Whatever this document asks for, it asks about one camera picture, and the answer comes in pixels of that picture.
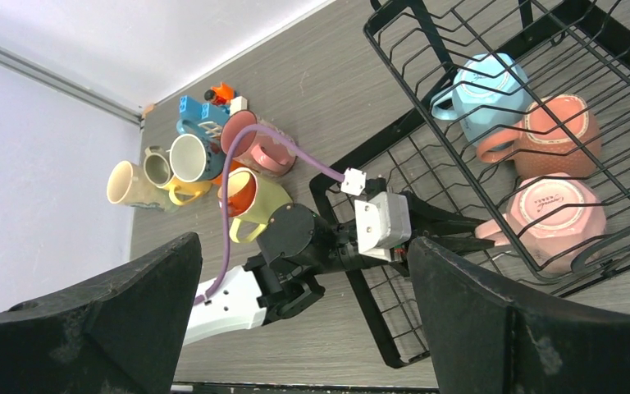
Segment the rack tray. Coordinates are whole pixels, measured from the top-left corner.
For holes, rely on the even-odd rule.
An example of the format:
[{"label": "rack tray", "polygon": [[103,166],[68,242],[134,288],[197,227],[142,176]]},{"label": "rack tray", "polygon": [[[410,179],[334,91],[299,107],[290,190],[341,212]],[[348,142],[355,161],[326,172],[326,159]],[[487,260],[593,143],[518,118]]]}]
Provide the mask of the rack tray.
[{"label": "rack tray", "polygon": [[[494,218],[511,247],[468,259],[566,297],[630,270],[630,29],[618,22],[630,11],[630,2],[626,7],[620,1],[547,3],[460,0],[437,10],[422,0],[392,0],[383,6],[372,0],[376,12],[364,34],[413,109],[333,168],[381,174],[393,191],[411,190],[440,208]],[[516,59],[530,76],[525,89],[540,105],[541,98],[557,94],[583,97],[600,124],[602,155],[589,156],[597,170],[579,180],[602,200],[607,234],[579,245],[585,249],[568,274],[543,274],[544,266],[521,242],[522,233],[512,231],[501,216],[521,182],[513,164],[479,162],[459,126],[462,119],[437,121],[429,113],[431,97],[448,89],[458,70],[478,53],[507,53]],[[578,149],[588,150],[568,129],[565,132]],[[329,178],[316,176],[310,188],[324,218],[333,223],[353,218],[352,199],[338,193]],[[404,278],[390,267],[348,277],[385,363],[400,368],[428,357],[413,293]]]}]

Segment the metal strip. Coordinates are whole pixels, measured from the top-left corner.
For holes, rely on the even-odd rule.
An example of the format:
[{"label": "metal strip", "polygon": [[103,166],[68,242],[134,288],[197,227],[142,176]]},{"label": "metal strip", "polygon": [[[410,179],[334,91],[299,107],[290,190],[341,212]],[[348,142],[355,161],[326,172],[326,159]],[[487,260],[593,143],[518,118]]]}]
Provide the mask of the metal strip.
[{"label": "metal strip", "polygon": [[36,80],[39,83],[49,86],[59,92],[68,94],[69,96],[87,103],[90,106],[101,109],[104,112],[134,123],[135,125],[141,125],[140,113],[116,103],[109,98],[96,94],[90,89],[78,85],[64,77],[53,74],[41,66],[29,62],[23,57],[11,53],[3,48],[0,48],[0,65],[18,72],[23,76]]}]

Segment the white wall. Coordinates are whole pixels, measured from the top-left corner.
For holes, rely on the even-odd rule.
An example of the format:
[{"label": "white wall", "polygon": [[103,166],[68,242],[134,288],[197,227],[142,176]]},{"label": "white wall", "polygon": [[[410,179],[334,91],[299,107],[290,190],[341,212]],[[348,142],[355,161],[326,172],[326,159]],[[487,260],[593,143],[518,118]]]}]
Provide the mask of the white wall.
[{"label": "white wall", "polygon": [[125,263],[107,177],[139,128],[0,67],[0,311]]},{"label": "white wall", "polygon": [[138,109],[331,1],[0,0],[0,46]]}]

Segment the yellow mug handle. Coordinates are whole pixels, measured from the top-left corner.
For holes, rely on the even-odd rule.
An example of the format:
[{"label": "yellow mug handle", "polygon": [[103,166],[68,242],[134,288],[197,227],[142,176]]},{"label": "yellow mug handle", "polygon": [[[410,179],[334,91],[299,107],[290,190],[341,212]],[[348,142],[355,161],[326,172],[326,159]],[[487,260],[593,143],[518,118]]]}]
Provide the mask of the yellow mug handle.
[{"label": "yellow mug handle", "polygon": [[170,189],[167,191],[167,193],[168,193],[168,196],[170,197],[170,201],[172,201],[173,204],[180,205],[180,206],[187,205],[203,195],[203,193],[196,192],[194,193],[193,197],[189,197],[188,199],[183,201],[177,198],[177,195],[175,194],[176,190],[177,190],[177,185],[170,185]]},{"label": "yellow mug handle", "polygon": [[257,238],[258,235],[262,234],[262,231],[267,228],[266,224],[259,224],[257,225],[257,228],[254,229],[254,231],[252,231],[248,236],[241,240],[240,238],[238,238],[238,230],[240,229],[240,225],[242,224],[242,222],[243,221],[240,219],[233,219],[233,223],[231,223],[231,230],[228,232],[228,234],[231,236],[231,239],[236,244],[247,244],[254,241],[254,239]]}]

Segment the cable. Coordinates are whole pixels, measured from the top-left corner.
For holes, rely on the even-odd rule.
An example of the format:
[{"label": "cable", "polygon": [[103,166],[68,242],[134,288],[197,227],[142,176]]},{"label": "cable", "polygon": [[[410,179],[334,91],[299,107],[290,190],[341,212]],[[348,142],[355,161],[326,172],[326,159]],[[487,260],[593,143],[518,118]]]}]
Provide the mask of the cable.
[{"label": "cable", "polygon": [[302,158],[306,163],[315,167],[318,171],[325,174],[326,176],[334,179],[335,181],[341,183],[344,181],[344,174],[341,172],[337,172],[325,164],[322,164],[319,160],[305,153],[301,148],[299,148],[296,144],[291,142],[289,139],[284,137],[278,131],[274,131],[273,129],[263,126],[263,125],[250,125],[246,126],[243,130],[238,133],[231,144],[231,147],[226,152],[226,163],[223,164],[223,172],[221,173],[221,221],[223,223],[223,264],[221,265],[221,271],[216,276],[216,279],[213,281],[213,284],[204,292],[204,294],[197,295],[197,298],[194,299],[194,304],[199,305],[206,300],[209,300],[211,296],[216,293],[221,284],[223,283],[223,278],[226,277],[226,273],[228,272],[228,264],[231,261],[231,238],[228,235],[228,175],[231,173],[231,163],[233,161],[233,156],[235,155],[235,150],[238,148],[238,144],[243,138],[251,132],[263,132],[268,134],[274,140],[279,141],[281,144],[285,145],[286,148],[295,152],[295,155],[299,158]]}]

